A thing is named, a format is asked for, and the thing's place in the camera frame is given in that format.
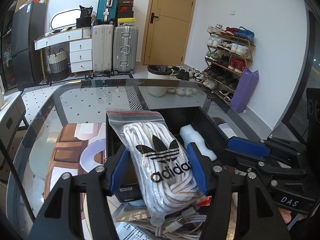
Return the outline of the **right human hand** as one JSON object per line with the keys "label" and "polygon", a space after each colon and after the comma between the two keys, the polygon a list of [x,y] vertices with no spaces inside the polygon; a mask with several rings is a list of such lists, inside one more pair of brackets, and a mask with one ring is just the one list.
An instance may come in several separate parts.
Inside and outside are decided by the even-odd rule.
{"label": "right human hand", "polygon": [[291,215],[291,211],[289,210],[285,210],[282,208],[278,208],[285,224],[287,225],[287,229],[290,231],[292,229],[292,227],[298,222],[301,221],[303,219],[305,219],[307,216],[306,215],[301,215],[301,214],[297,214],[295,215],[295,217],[292,217]]}

